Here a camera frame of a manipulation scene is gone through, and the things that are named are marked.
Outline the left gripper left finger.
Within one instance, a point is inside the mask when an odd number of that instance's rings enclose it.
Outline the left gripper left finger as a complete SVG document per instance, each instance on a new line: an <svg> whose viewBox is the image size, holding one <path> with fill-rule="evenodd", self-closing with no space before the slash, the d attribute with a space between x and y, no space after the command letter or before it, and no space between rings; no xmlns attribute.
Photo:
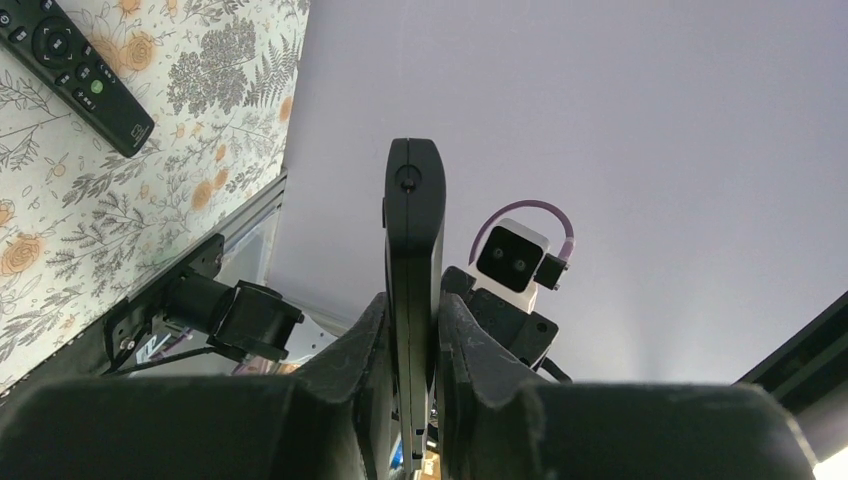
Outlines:
<svg viewBox="0 0 848 480"><path fill-rule="evenodd" d="M287 375L81 378L32 391L1 428L5 479L384 479L384 310Z"/></svg>

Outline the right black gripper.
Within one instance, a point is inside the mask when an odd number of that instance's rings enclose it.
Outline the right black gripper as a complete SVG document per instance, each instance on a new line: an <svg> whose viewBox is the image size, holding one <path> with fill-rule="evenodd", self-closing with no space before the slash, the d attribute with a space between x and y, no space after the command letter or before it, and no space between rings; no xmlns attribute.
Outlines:
<svg viewBox="0 0 848 480"><path fill-rule="evenodd" d="M530 368L545 366L558 325L537 312L524 312L489 290L473 289L474 281L464 270L448 267L441 286L459 295L480 327L514 357Z"/></svg>

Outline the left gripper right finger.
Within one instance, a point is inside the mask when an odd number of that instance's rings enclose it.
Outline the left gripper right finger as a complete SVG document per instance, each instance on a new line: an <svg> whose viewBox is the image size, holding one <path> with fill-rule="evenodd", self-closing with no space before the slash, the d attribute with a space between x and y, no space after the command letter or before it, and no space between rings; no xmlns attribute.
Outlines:
<svg viewBox="0 0 848 480"><path fill-rule="evenodd" d="M447 479L810 479L796 421L750 385L558 383L443 296L438 413Z"/></svg>

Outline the black remote control back up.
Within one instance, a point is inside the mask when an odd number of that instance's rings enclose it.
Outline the black remote control back up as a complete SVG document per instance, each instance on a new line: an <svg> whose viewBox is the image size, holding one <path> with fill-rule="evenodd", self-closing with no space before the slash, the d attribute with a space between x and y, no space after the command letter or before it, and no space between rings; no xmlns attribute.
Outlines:
<svg viewBox="0 0 848 480"><path fill-rule="evenodd" d="M386 317L393 335L403 471L419 476L435 375L446 180L429 139L391 142L383 198Z"/></svg>

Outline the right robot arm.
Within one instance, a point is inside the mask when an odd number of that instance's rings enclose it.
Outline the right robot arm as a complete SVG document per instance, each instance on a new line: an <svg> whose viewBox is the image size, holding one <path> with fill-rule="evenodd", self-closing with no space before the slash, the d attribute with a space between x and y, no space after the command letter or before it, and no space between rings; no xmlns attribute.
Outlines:
<svg viewBox="0 0 848 480"><path fill-rule="evenodd" d="M553 321L513 305L457 267L443 274L442 290L458 295L479 326L522 363L532 369L544 363L559 333ZM236 361L248 355L287 359L286 343L304 320L302 311L274 290L245 281L228 287L196 274L179 278L166 291L164 317L205 334L210 345Z"/></svg>

